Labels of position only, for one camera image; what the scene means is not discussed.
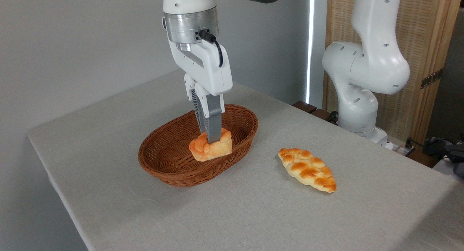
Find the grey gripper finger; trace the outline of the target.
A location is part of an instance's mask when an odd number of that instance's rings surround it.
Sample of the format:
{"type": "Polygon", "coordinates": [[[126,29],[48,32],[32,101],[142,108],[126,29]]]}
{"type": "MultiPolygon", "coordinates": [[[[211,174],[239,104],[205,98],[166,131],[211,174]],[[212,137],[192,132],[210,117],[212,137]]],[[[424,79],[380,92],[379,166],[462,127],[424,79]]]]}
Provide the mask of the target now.
{"type": "Polygon", "coordinates": [[[204,133],[206,131],[205,117],[204,117],[204,113],[202,109],[202,104],[195,90],[196,82],[187,73],[184,75],[184,82],[186,86],[188,99],[189,101],[192,101],[193,106],[194,106],[194,112],[195,112],[195,116],[196,116],[196,120],[199,126],[200,133],[204,133]]]}
{"type": "Polygon", "coordinates": [[[200,84],[195,84],[195,90],[202,104],[207,140],[212,144],[221,138],[221,116],[225,112],[223,96],[210,94],[200,84]]]}

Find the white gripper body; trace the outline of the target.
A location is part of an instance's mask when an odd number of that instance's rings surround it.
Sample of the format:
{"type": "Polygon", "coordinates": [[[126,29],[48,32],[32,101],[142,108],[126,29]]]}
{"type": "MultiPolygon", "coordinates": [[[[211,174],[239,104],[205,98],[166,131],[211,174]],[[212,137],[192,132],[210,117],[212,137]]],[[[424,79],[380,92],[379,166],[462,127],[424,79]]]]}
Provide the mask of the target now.
{"type": "Polygon", "coordinates": [[[164,17],[169,46],[175,63],[210,94],[232,89],[227,51],[217,41],[216,17],[164,17]]]}

